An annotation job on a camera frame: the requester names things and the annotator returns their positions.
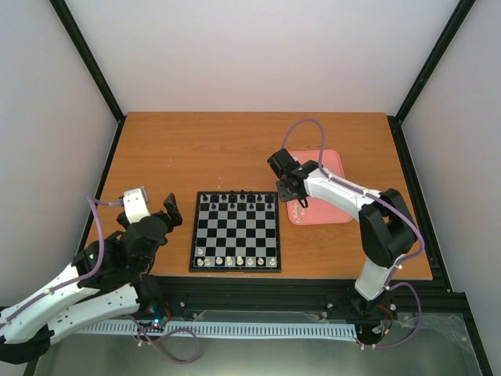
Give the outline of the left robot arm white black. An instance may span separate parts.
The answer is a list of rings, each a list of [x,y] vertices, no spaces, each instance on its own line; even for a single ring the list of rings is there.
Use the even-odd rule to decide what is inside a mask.
[[[70,334],[117,316],[166,316],[164,296],[150,272],[167,235],[182,225],[175,195],[151,213],[143,188],[124,192],[112,203],[123,209],[117,217],[122,228],[109,236],[98,213],[102,201],[88,202],[98,239],[44,287],[1,311],[3,362],[28,363]]]

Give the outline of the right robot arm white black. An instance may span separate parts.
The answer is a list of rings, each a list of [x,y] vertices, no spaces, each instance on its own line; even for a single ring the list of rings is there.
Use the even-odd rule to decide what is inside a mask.
[[[308,199],[319,199],[349,214],[359,223],[366,261],[355,281],[355,290],[367,301],[384,291],[397,269],[409,257],[416,242],[424,239],[414,223],[402,195],[393,189],[384,192],[367,189],[333,174],[321,161],[300,163],[286,149],[267,160],[278,178],[279,198],[308,206]]]

